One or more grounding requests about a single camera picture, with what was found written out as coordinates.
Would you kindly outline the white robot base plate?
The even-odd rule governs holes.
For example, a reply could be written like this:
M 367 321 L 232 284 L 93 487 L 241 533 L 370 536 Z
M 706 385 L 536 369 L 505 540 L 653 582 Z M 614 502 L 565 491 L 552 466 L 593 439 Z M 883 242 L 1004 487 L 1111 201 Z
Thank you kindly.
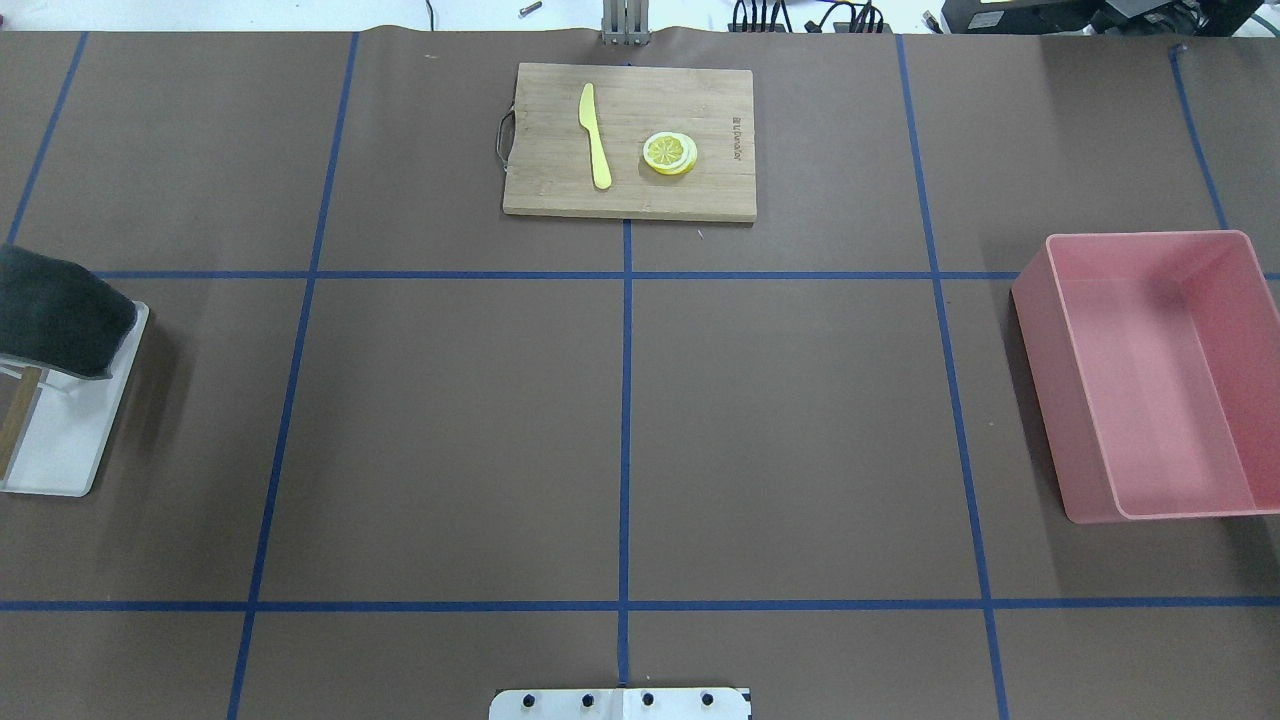
M 732 687 L 508 689 L 489 719 L 751 719 L 750 693 Z

